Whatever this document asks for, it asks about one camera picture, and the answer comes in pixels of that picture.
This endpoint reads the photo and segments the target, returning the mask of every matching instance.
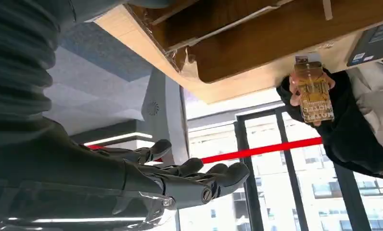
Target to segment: black sleeve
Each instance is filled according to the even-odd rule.
[[[282,102],[285,104],[286,112],[291,118],[304,123],[300,106],[294,107],[291,105],[292,93],[289,91],[289,76],[286,76],[281,85],[277,87],[277,93],[280,95]]]

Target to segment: robotic hand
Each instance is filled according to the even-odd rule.
[[[0,230],[149,230],[164,224],[177,209],[204,205],[234,192],[249,175],[241,163],[217,164],[207,173],[198,173],[203,167],[198,158],[180,166],[139,163],[163,156],[170,146],[161,140],[152,148],[109,152],[108,148],[89,150],[70,143],[69,153],[45,158],[51,164],[36,159],[45,168],[57,166],[58,173],[25,166],[15,169],[25,173],[0,178]],[[74,167],[65,162],[66,157],[84,157],[85,163]],[[30,158],[19,156],[19,160]],[[31,180],[17,184],[18,178]]]
[[[164,194],[176,201],[177,208],[203,205],[212,199],[228,195],[241,187],[249,175],[248,168],[241,163],[235,163],[230,167],[217,164],[207,173],[198,173],[203,167],[202,161],[198,158],[189,159],[180,166],[144,165],[148,161],[164,156],[170,147],[170,141],[159,140],[151,148],[134,151],[121,148],[101,148],[95,151],[118,161],[137,164],[142,174],[164,185]]]
[[[163,7],[172,0],[131,0]],[[202,163],[143,165],[164,155],[151,149],[89,150],[42,116],[61,32],[125,0],[0,1],[0,230],[148,230],[179,208],[232,193],[247,167]]]

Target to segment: person's hand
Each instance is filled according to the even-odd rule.
[[[323,77],[326,79],[329,85],[329,90],[334,88],[335,82],[331,79],[325,72],[323,72]],[[301,93],[298,89],[299,77],[292,72],[289,76],[289,91],[292,93],[292,97],[290,103],[292,106],[296,107],[301,104]],[[319,127],[321,125],[321,121],[314,122],[313,125]]]

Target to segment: ceiling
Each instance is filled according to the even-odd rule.
[[[69,135],[142,120],[141,106],[152,66],[94,23],[64,34],[45,90],[52,109],[44,115]]]

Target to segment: finger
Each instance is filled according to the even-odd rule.
[[[322,124],[322,121],[313,122],[313,125],[315,125],[315,127],[319,127],[321,124]]]
[[[228,195],[236,191],[247,180],[250,170],[243,163],[235,163],[231,165],[227,172],[219,174],[215,181],[219,189],[213,192],[215,198]]]
[[[180,166],[172,167],[169,169],[165,169],[171,175],[185,177],[187,175],[196,173],[203,168],[203,162],[199,158],[191,158],[188,159]]]
[[[207,174],[205,173],[202,173],[202,172],[196,172],[196,173],[192,173],[190,175],[187,175],[185,178],[189,179],[189,180],[195,180],[195,181],[199,181],[201,179],[205,179],[207,178]]]
[[[298,94],[298,86],[294,83],[290,83],[289,84],[289,91],[294,94],[294,95],[297,95]]]
[[[294,107],[299,106],[301,104],[301,95],[292,95],[290,103]]]
[[[296,75],[295,71],[291,72],[290,74],[290,83],[293,83],[295,85],[298,84],[299,77]]]
[[[331,79],[329,75],[327,75],[326,73],[325,73],[325,78],[326,78],[326,82],[328,82],[329,89],[334,88],[334,86],[336,85],[336,82],[333,79]]]
[[[229,167],[225,164],[216,164],[214,165],[210,170],[207,171],[207,174],[213,174],[213,173],[226,173]]]
[[[172,144],[170,141],[162,139],[156,142],[151,148],[139,148],[134,151],[140,153],[141,158],[139,159],[139,164],[143,165],[146,162],[162,158],[171,147]]]
[[[138,169],[142,173],[146,173],[146,174],[167,174],[167,175],[170,175],[170,172],[168,172],[164,169],[161,169],[159,167],[156,167],[156,166],[140,165],[138,167]]]
[[[124,148],[102,148],[96,150],[96,152],[118,161],[123,161],[125,159],[135,164],[139,164],[140,159],[143,159],[142,154]]]

